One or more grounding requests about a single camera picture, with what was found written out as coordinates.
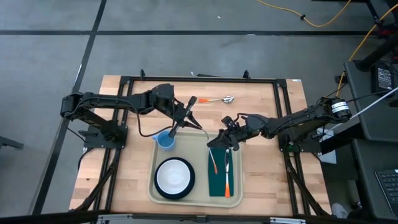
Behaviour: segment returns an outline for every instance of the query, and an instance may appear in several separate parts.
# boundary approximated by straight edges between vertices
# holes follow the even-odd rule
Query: green napkin
[[[214,160],[217,165],[218,173],[215,174],[213,160],[210,153],[208,156],[208,178],[209,178],[209,193],[211,197],[225,196],[225,149],[211,148]],[[232,163],[232,150],[229,150],[229,193],[231,197],[234,195],[234,169]]]

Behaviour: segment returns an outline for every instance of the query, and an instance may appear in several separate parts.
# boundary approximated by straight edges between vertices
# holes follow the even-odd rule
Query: blue measuring cup
[[[152,136],[152,139],[165,151],[172,151],[175,148],[175,138],[170,138],[169,133],[169,130],[165,130]]]

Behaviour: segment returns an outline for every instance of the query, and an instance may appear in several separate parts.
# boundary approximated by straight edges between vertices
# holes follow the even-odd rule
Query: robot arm
[[[61,116],[66,119],[80,119],[89,125],[98,128],[108,139],[118,135],[117,123],[106,121],[90,111],[92,108],[128,109],[133,113],[145,115],[153,110],[158,110],[175,121],[175,126],[169,136],[175,136],[179,127],[201,129],[199,123],[192,115],[191,108],[196,102],[196,97],[191,97],[184,108],[184,104],[174,98],[174,87],[171,84],[161,84],[144,93],[131,96],[100,95],[94,93],[72,93],[63,98]]]
[[[239,116],[245,120],[244,126],[240,126],[237,122]],[[221,120],[227,128],[220,129],[218,136],[211,140],[207,146],[232,148],[237,151],[239,142],[254,138],[259,134],[264,138],[272,139],[283,130],[289,131],[292,141],[302,141],[317,128],[328,123],[345,123],[350,117],[351,111],[346,102],[339,98],[321,98],[316,105],[282,118],[267,118],[259,114],[238,113],[235,120],[232,120],[229,116]]]

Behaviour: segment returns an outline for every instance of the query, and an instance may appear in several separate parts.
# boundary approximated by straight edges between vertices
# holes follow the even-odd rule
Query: gray floor
[[[3,0],[0,30],[91,30],[100,2]],[[344,5],[343,2],[310,0],[273,3],[306,13],[317,24],[333,17]],[[380,15],[387,11],[383,2],[374,4]],[[368,30],[372,25],[366,6],[354,3],[335,23],[321,30]],[[297,16],[270,9],[255,0],[108,0],[99,29],[315,30]],[[336,89],[333,77],[342,72],[343,62],[361,39],[97,36],[81,91],[98,92],[103,75],[137,75],[141,68],[148,75],[165,76],[190,76],[193,72],[240,77],[244,70],[249,70],[252,77],[301,79],[307,103],[311,105]],[[25,143],[22,151],[9,147],[0,150],[0,217],[29,213],[60,122],[61,98],[72,89],[87,41],[88,36],[0,35],[0,136]],[[356,58],[363,58],[380,43],[369,39]],[[352,98],[349,88],[345,88],[341,96]],[[70,127],[79,130],[86,126],[75,121]],[[81,149],[81,141],[68,133],[44,206],[45,213],[67,211]],[[335,195],[333,187],[328,191]]]

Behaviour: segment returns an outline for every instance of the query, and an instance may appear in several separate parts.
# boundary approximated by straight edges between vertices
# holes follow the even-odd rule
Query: wooden tabletop
[[[105,75],[100,94],[116,95],[120,76]],[[133,93],[142,93],[164,82],[134,82]],[[265,83],[201,83],[169,82],[174,85],[175,97],[187,103],[191,96],[198,98],[219,98],[226,95],[235,97],[231,104],[222,102],[196,103],[193,115],[208,132],[217,133],[225,128],[221,122],[224,116],[235,117],[236,113],[258,113],[277,117],[273,87]],[[300,80],[287,80],[292,112],[307,107]],[[282,89],[280,89],[282,110],[285,114]],[[111,119],[113,110],[96,109],[105,119]],[[153,133],[172,123],[158,111],[141,116],[142,132]],[[194,207],[165,205],[152,202],[147,193],[153,140],[143,138],[137,130],[136,115],[129,113],[127,119],[129,134],[126,147],[122,150],[112,208],[123,213],[168,213],[207,215],[261,215],[291,216],[289,188],[283,155],[279,151],[277,138],[257,137],[244,143],[243,151],[243,199],[234,208]],[[82,160],[70,208],[76,208],[93,190],[100,176],[104,149],[94,149]],[[324,210],[330,213],[330,204],[319,161],[310,153],[301,154],[305,183],[309,191]],[[303,213],[300,191],[296,195],[299,211]],[[108,192],[103,191],[101,208]]]

